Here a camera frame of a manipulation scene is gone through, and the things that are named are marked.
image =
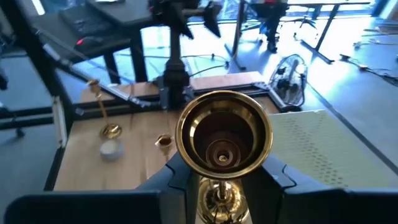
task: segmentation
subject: chair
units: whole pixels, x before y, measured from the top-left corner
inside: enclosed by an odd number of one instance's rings
[[[302,18],[293,19],[293,20],[291,20],[291,21],[285,21],[285,22],[294,22],[294,23],[296,23],[296,22],[301,22],[300,27],[298,28],[299,30],[303,27],[304,24],[308,24],[308,25],[310,25],[312,28],[318,30],[318,29],[317,29],[317,23],[314,21],[314,17],[311,17],[311,19],[308,19],[308,18],[310,17],[310,16],[308,15],[309,12],[310,12],[310,9],[314,9],[314,11],[316,12],[316,11],[317,11],[317,8],[318,8],[318,6],[317,6],[317,7],[308,7],[308,8],[307,8],[307,14],[304,15]],[[296,35],[297,35],[297,31],[294,32],[293,37],[296,37]]]
[[[256,2],[250,3],[250,8],[257,13],[257,19],[261,22],[259,25],[260,34],[267,36],[267,49],[272,53],[276,53],[277,29],[280,18],[285,16],[286,10],[289,9],[287,3],[283,1]]]

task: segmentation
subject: black metal frame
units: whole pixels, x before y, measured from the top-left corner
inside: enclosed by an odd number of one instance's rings
[[[240,70],[244,70],[244,69],[246,69],[246,67],[245,66],[242,66],[239,62],[238,62],[238,60],[236,59],[236,57],[237,57],[237,52],[238,52],[238,45],[239,45],[239,36],[240,35],[238,35],[238,34],[240,34],[243,30],[242,30],[242,28],[241,28],[241,26],[242,26],[242,23],[243,23],[243,17],[244,17],[244,14],[245,14],[245,12],[244,12],[244,5],[246,4],[246,1],[245,0],[240,0],[240,4],[239,4],[239,15],[238,15],[238,21],[237,21],[237,23],[236,23],[236,32],[235,32],[235,38],[234,38],[234,42],[233,42],[233,48],[232,49],[230,49],[229,48],[229,46],[227,45],[227,44],[225,44],[225,48],[227,49],[227,51],[228,51],[228,53],[229,53],[229,55],[231,56],[231,57],[233,57],[233,59],[234,59],[234,61],[235,61],[235,63],[236,63],[236,65],[238,66],[238,68],[240,69]],[[330,12],[330,15],[329,15],[329,18],[328,18],[328,22],[326,23],[326,26],[325,26],[325,28],[323,29],[323,31],[322,31],[322,34],[321,34],[321,36],[320,36],[320,38],[319,38],[319,40],[318,40],[318,42],[317,42],[317,45],[315,46],[315,47],[312,47],[310,44],[308,44],[305,40],[302,40],[302,44],[303,44],[303,46],[304,47],[306,47],[307,49],[309,49],[309,50],[311,50],[315,55],[317,55],[317,56],[319,56],[322,60],[324,60],[326,63],[328,63],[328,64],[331,64],[331,63],[333,63],[335,60],[332,60],[332,59],[329,59],[328,57],[326,57],[325,55],[323,55],[321,52],[319,52],[319,49],[320,49],[320,47],[321,47],[321,45],[322,45],[322,43],[323,43],[323,40],[325,39],[325,36],[326,36],[326,33],[328,32],[328,30],[329,30],[329,27],[330,27],[330,25],[331,25],[331,22],[333,21],[333,19],[336,17],[336,15],[337,15],[337,13],[338,13],[338,10],[339,10],[339,8],[340,8],[340,6],[341,5],[345,5],[345,4],[347,4],[347,3],[341,3],[341,4],[335,4],[334,6],[333,6],[333,9],[332,9],[332,11]],[[355,4],[368,4],[368,3],[366,3],[366,2],[359,2],[359,3],[355,3]]]
[[[3,9],[6,17],[10,21],[10,24],[14,29],[17,38],[19,38],[19,40],[21,40],[21,42],[23,43],[23,47],[25,48],[35,68],[37,69],[38,74],[40,75],[42,81],[47,87],[49,93],[54,98],[60,97],[60,101],[62,103],[65,113],[67,134],[69,135],[74,121],[102,117],[97,102],[72,104],[61,81],[55,73],[55,69],[60,68],[84,82],[87,82],[90,78],[85,74],[80,73],[78,70],[72,68],[72,63],[68,60],[60,58],[59,55],[57,55],[57,53],[53,51],[48,44],[43,45],[43,43],[41,43],[37,34],[28,23],[25,15],[22,13],[21,7],[17,1],[2,0],[0,1],[0,6]],[[105,107],[107,107],[107,112],[109,116],[141,113],[147,111],[160,111],[162,110],[160,102],[165,95],[164,91],[166,91],[160,89],[160,93],[158,95],[131,98],[125,95],[121,95],[118,91],[108,88],[106,86],[101,86],[101,88],[105,93],[114,97],[113,100],[105,100],[103,102]],[[214,90],[240,91],[251,97],[269,96],[270,99],[275,103],[278,110],[289,110],[289,107],[287,107],[279,98],[279,96],[273,90],[270,90],[265,83],[226,86],[222,88],[208,88],[204,90],[190,90],[190,96],[196,97]],[[38,126],[53,123],[51,107],[34,108],[13,112],[19,117],[19,121],[1,123],[0,129]],[[9,115],[0,116],[0,119],[8,118]],[[52,190],[55,185],[64,151],[64,147],[60,147],[57,149],[57,153],[53,160],[53,164],[45,184],[45,190]]]

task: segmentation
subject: wire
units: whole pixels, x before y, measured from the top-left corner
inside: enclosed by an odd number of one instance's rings
[[[351,60],[347,60],[348,63],[351,63],[357,66],[361,71],[372,73],[373,75],[377,75],[378,77],[382,78],[384,81],[390,83],[393,86],[398,87],[398,77],[394,77],[389,75],[388,73],[379,74],[376,71],[385,70],[388,71],[389,69],[385,68],[377,68],[371,69],[367,65],[363,65],[358,59],[352,58]]]
[[[27,54],[11,54],[11,55],[4,55],[4,56],[1,56],[1,59],[5,59],[5,58],[25,58],[25,57],[28,57],[28,55]]]
[[[199,73],[202,73],[202,72],[205,72],[205,71],[209,71],[209,70],[214,69],[214,68],[221,68],[221,67],[225,67],[225,65],[217,65],[217,66],[213,66],[213,67],[210,67],[210,68],[206,68],[206,69],[200,70],[199,72],[196,72],[196,73],[190,75],[190,77],[194,77],[195,75],[198,75]]]
[[[138,49],[136,46],[133,45],[133,49],[136,52],[140,53],[143,57],[145,57],[144,53],[140,49]],[[148,63],[155,70],[155,72],[158,74],[158,76],[162,75],[162,72],[160,72],[159,69],[157,69],[157,67],[152,62],[150,62],[150,60],[148,60]]]
[[[131,54],[124,54],[124,53],[118,53],[117,55],[120,56],[131,56]],[[221,60],[217,60],[220,62],[227,62],[228,60],[220,55],[215,55],[215,54],[211,54],[211,55],[185,55],[185,56],[181,56],[181,58],[187,58],[187,57],[198,57],[198,58],[205,58],[206,56],[211,56],[211,57],[217,57],[217,58],[221,58],[223,59]],[[145,58],[170,58],[168,56],[157,56],[157,55],[145,55]]]
[[[368,41],[372,44],[377,44],[377,45],[398,45],[398,42],[380,42],[380,40],[376,40],[373,38],[369,39]]]

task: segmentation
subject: beige perforated panel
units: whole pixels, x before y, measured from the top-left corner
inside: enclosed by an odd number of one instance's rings
[[[270,115],[272,153],[332,187],[388,187],[382,170],[326,111]]]

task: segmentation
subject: keyboard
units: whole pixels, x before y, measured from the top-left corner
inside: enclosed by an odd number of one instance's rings
[[[116,30],[114,24],[85,6],[60,11],[59,16],[79,37],[108,35]]]

